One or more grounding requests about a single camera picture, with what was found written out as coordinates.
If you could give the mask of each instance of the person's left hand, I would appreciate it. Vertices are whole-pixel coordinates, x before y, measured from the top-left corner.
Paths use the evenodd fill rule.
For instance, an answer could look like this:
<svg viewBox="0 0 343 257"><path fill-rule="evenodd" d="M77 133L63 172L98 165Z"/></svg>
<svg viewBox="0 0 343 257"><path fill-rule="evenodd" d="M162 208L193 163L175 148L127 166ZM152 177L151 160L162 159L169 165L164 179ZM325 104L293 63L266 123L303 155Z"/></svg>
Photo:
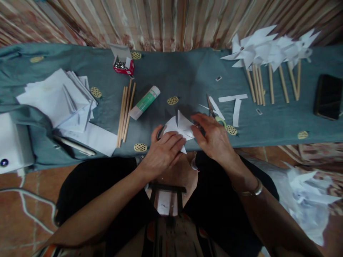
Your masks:
<svg viewBox="0 0 343 257"><path fill-rule="evenodd" d="M160 140L157 140L158 131L162 127L162 125L159 125L153 131L150 150L138 166L149 181L157 178L165 170L175 165L182 155L180 150L186 143L186 139L176 131L167 132Z"/></svg>

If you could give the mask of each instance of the scissors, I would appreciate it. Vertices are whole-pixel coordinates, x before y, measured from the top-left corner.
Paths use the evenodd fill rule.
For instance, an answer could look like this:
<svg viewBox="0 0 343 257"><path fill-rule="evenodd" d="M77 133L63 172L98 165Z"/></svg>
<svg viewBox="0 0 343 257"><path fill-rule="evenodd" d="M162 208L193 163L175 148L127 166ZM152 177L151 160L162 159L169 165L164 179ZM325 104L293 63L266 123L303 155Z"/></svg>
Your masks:
<svg viewBox="0 0 343 257"><path fill-rule="evenodd" d="M223 126L226 127L225 121L224 121L222 118L220 118L219 116L216 116L216 115L214 114L214 111L213 111L213 108L212 108L212 104L211 104L211 101L210 101L210 98L208 97L208 95L207 95L207 102L208 102L208 108L209 108L209 110L210 110L210 115L212 115L212 117L215 118L215 120L216 120L218 123L220 123L220 121L221 121L221 122L223 123Z"/></svg>

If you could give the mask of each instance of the glue stick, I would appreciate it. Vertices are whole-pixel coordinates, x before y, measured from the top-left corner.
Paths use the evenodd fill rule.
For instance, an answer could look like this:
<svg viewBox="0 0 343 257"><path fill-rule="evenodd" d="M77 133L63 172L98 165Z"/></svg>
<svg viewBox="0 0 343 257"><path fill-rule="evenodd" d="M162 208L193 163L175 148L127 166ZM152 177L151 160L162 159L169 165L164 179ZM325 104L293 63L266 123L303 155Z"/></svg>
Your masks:
<svg viewBox="0 0 343 257"><path fill-rule="evenodd" d="M151 103L159 96L160 90L153 86L148 93L143 96L143 98L136 104L135 107L131 109L129 115L134 119L137 120L142 113L151 105Z"/></svg>

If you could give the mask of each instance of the black smartphone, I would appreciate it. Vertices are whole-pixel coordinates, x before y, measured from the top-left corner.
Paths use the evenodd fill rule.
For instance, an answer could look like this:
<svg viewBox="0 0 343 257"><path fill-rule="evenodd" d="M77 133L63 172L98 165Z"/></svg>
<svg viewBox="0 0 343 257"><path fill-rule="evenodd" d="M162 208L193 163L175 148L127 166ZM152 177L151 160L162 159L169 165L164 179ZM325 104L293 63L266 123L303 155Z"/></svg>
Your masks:
<svg viewBox="0 0 343 257"><path fill-rule="evenodd" d="M327 74L320 75L314 104L314 114L329 120L338 120L342 90L342 79Z"/></svg>

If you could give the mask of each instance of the striped curtain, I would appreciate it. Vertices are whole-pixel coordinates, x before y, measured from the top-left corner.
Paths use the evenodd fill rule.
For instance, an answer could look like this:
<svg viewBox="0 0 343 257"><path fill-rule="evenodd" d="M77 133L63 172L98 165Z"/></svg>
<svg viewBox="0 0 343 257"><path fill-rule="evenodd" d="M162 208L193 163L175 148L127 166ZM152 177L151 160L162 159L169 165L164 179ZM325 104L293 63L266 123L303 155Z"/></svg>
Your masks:
<svg viewBox="0 0 343 257"><path fill-rule="evenodd" d="M314 45L342 42L342 0L0 0L0 45L51 42L141 51L230 48L232 37L277 24Z"/></svg>

